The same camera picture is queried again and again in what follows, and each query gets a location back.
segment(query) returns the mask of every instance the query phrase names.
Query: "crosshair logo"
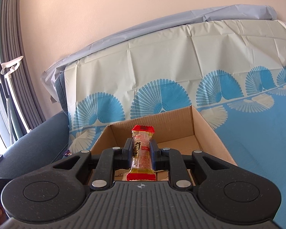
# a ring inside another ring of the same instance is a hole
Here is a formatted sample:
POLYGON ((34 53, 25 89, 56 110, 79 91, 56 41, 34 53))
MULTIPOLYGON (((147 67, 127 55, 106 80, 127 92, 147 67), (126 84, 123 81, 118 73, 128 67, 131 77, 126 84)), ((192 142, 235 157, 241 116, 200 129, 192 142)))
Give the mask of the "crosshair logo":
POLYGON ((139 185, 137 185, 137 187, 138 187, 138 188, 140 188, 140 189, 143 189, 143 188, 145 188, 145 187, 146 187, 146 185, 145 185, 145 184, 143 184, 143 183, 140 183, 139 185))

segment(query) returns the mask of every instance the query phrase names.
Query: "open cardboard box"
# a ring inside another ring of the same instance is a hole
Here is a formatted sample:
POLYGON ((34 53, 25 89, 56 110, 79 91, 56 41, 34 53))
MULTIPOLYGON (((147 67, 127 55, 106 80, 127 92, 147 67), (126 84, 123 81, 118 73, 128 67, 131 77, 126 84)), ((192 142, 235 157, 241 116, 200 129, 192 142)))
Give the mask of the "open cardboard box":
MULTIPOLYGON (((193 106, 108 125, 91 153, 101 154, 107 148, 124 147, 127 138, 132 137, 131 130, 138 124, 154 127, 153 139, 159 148, 177 149, 185 155, 191 155, 194 150, 202 150, 236 165, 217 134, 193 106)), ((116 171, 115 180, 122 180, 127 172, 129 170, 116 171)), ((168 180, 168 173, 157 173, 157 180, 168 180)))

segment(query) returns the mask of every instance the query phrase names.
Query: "circular cap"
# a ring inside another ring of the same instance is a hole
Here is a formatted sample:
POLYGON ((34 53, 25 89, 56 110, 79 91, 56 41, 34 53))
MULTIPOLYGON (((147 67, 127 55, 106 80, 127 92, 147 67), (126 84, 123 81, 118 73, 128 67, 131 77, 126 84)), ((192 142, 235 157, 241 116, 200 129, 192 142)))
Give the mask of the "circular cap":
POLYGON ((26 186, 24 196, 33 202, 45 202, 53 199, 59 193, 59 187, 51 182, 35 182, 26 186))
POLYGON ((187 187, 191 186, 191 182, 188 180, 179 180, 176 182, 176 185, 179 188, 187 188, 187 187))
POLYGON ((95 180, 92 182, 92 186, 96 188, 102 188, 107 185, 107 182, 105 180, 95 180))
POLYGON ((233 182, 224 187, 224 193, 236 202, 251 202, 259 196, 256 186, 246 182, 233 182))

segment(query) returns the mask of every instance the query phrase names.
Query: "candy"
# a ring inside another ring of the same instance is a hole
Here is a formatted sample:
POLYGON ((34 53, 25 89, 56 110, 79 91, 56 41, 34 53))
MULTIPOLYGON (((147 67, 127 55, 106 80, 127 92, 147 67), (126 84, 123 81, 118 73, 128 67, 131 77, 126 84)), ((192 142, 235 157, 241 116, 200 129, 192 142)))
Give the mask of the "candy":
POLYGON ((127 181, 156 180, 149 154, 149 141, 154 132, 152 126, 136 125, 132 129, 133 158, 131 170, 127 174, 127 181))

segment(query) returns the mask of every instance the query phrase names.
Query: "candy wrapper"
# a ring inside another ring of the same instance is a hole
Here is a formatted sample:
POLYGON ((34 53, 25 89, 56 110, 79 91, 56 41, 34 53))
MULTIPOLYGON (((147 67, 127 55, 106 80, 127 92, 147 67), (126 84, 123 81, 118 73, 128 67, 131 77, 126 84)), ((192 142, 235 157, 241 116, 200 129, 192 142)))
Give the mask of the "candy wrapper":
POLYGON ((149 154, 149 141, 154 132, 152 126, 136 125, 132 129, 133 158, 131 170, 127 174, 127 181, 156 180, 149 154))

